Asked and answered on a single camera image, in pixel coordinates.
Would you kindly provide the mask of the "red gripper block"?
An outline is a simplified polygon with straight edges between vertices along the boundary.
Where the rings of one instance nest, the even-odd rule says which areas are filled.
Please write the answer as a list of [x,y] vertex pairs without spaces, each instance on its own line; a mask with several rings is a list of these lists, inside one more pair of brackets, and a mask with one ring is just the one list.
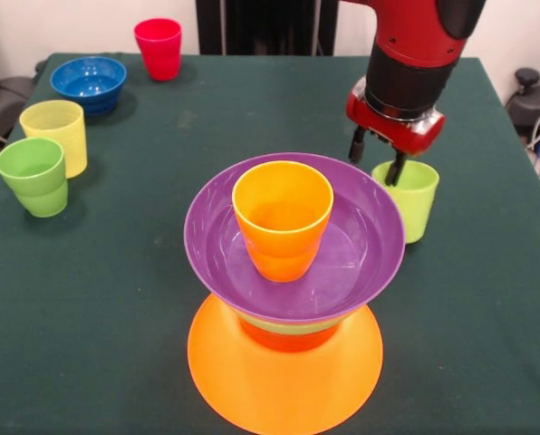
[[386,186],[396,186],[410,156],[425,152],[439,136],[446,117],[435,108],[418,119],[403,120],[381,114],[368,103],[366,77],[353,86],[346,102],[346,114],[356,124],[349,150],[351,163],[359,163],[364,152],[364,136],[369,133],[397,150],[385,176]]

